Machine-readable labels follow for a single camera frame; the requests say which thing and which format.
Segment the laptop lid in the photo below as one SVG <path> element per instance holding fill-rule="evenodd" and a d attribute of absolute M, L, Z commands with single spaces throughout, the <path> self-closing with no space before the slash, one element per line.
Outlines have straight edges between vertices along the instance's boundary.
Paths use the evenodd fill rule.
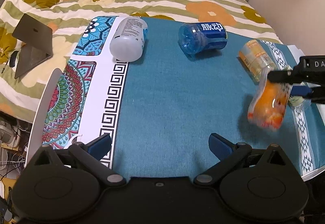
<path fill-rule="evenodd" d="M 49 55 L 53 55 L 52 29 L 27 14 L 22 16 L 12 36 Z"/>
<path fill-rule="evenodd" d="M 15 72 L 15 79 L 53 56 L 52 29 L 24 14 L 12 36 L 25 42 Z"/>

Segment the cable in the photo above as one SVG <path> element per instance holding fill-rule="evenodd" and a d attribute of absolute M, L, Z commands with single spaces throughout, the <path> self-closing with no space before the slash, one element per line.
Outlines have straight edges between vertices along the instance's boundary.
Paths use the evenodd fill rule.
<path fill-rule="evenodd" d="M 17 152 L 12 156 L 11 160 L 15 157 L 16 154 L 17 154 Z"/>
<path fill-rule="evenodd" d="M 8 171 L 8 169 L 7 169 L 7 172 L 6 172 L 6 174 L 5 175 L 3 175 L 2 177 L 1 177 L 1 179 L 0 179 L 0 182 L 2 182 L 2 179 L 7 175 L 7 174 L 9 174 L 10 172 L 12 172 L 13 170 L 16 170 L 16 168 L 14 168 L 14 169 L 11 169 L 10 171 Z"/>
<path fill-rule="evenodd" d="M 10 163 L 7 163 L 6 165 L 10 165 Z M 7 170 L 7 172 L 4 175 L 7 175 L 8 173 L 10 173 L 10 172 L 8 172 L 8 170 Z M 0 176 L 3 176 L 3 175 L 0 174 Z"/>
<path fill-rule="evenodd" d="M 0 165 L 2 165 L 2 162 L 12 162 L 12 163 L 20 163 L 20 162 L 24 162 L 24 161 L 0 161 Z"/>
<path fill-rule="evenodd" d="M 14 128 L 13 128 L 13 126 L 11 125 L 11 128 L 12 128 L 12 130 L 16 133 L 16 135 L 15 135 L 15 139 L 14 139 L 14 142 L 13 142 L 13 144 L 12 144 L 12 150 L 14 149 L 14 146 L 15 146 L 15 142 L 16 142 L 16 140 L 17 140 L 17 136 L 18 136 L 18 131 L 19 131 L 19 128 L 17 128 L 17 131 L 15 131 L 14 130 Z M 20 171 L 17 169 L 17 167 L 15 166 L 15 164 L 13 164 L 13 166 L 14 166 L 14 169 L 13 170 L 17 170 L 18 171 L 18 173 L 20 174 Z M 3 177 L 5 177 L 7 174 L 8 174 L 8 170 L 9 170 L 9 165 L 8 165 L 8 167 L 7 167 L 7 173 L 3 176 Z"/>
<path fill-rule="evenodd" d="M 9 62 L 9 60 L 7 60 L 7 62 L 5 63 L 5 66 L 3 67 L 2 71 L 1 71 L 1 74 L 3 74 L 5 68 L 7 67 L 8 62 Z"/>
<path fill-rule="evenodd" d="M 13 166 L 17 169 L 18 173 L 21 174 L 22 173 L 22 169 L 23 169 L 23 164 L 25 163 L 26 158 L 23 156 L 19 156 L 17 161 L 12 161 Z"/>

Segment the floral bedspread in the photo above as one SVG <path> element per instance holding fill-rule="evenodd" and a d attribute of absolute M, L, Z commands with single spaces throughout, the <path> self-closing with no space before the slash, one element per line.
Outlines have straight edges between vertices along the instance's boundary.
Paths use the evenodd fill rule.
<path fill-rule="evenodd" d="M 6 63 L 24 45 L 12 36 L 24 13 L 52 28 L 54 56 L 23 78 L 14 79 L 16 66 Z M 218 21 L 230 32 L 280 42 L 245 0 L 6 0 L 0 8 L 0 111 L 33 122 L 49 76 L 56 67 L 64 70 L 89 22 L 97 16 L 122 14 L 182 22 Z"/>

